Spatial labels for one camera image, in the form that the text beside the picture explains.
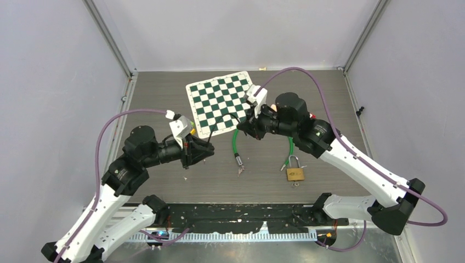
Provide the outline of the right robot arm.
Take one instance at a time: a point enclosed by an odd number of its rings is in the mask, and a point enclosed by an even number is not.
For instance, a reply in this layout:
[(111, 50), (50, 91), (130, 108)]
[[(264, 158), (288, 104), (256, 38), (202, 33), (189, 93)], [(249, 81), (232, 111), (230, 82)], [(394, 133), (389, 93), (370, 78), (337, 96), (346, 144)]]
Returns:
[(420, 195), (426, 187), (420, 179), (406, 180), (368, 158), (329, 122), (311, 115), (296, 93), (280, 94), (275, 107), (248, 95), (244, 100), (250, 109), (237, 125), (239, 130), (258, 140), (267, 133), (292, 137), (301, 151), (338, 168), (370, 193), (362, 197), (323, 193), (313, 210), (318, 224), (350, 218), (370, 221), (391, 235), (402, 233), (419, 200), (414, 193)]

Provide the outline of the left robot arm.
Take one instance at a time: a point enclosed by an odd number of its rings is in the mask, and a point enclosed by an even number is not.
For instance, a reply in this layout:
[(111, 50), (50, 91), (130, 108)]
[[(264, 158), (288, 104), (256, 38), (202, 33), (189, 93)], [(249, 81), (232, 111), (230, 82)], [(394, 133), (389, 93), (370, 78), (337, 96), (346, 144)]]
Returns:
[(168, 205), (151, 195), (131, 215), (106, 228), (113, 215), (149, 178), (149, 167), (179, 160), (187, 169), (213, 154), (210, 142), (189, 131), (183, 133), (181, 142), (170, 137), (157, 142), (150, 126), (134, 128), (124, 142), (123, 155), (110, 164), (89, 207), (63, 238), (46, 243), (41, 253), (50, 262), (104, 262), (136, 232), (152, 224), (161, 227), (168, 220)]

